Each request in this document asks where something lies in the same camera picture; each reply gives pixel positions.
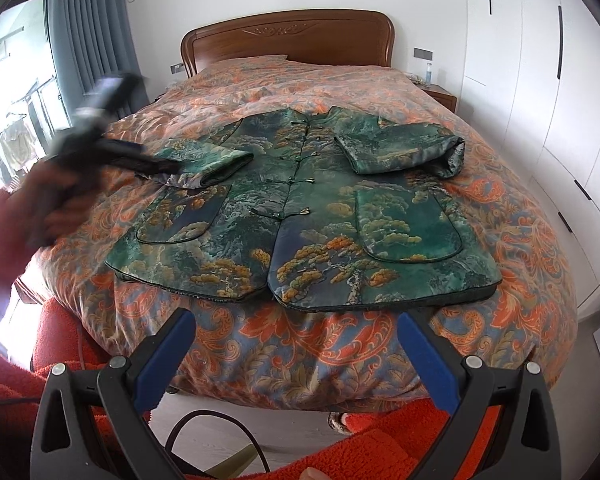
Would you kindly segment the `left hand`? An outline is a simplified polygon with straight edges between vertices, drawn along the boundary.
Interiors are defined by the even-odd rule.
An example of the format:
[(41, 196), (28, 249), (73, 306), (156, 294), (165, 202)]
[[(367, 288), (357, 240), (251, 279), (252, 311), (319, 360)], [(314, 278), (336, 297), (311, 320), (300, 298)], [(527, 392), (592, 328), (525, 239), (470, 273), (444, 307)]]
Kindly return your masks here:
[(31, 249), (53, 246), (90, 218), (102, 186), (100, 174), (86, 178), (52, 160), (37, 162), (7, 203)]

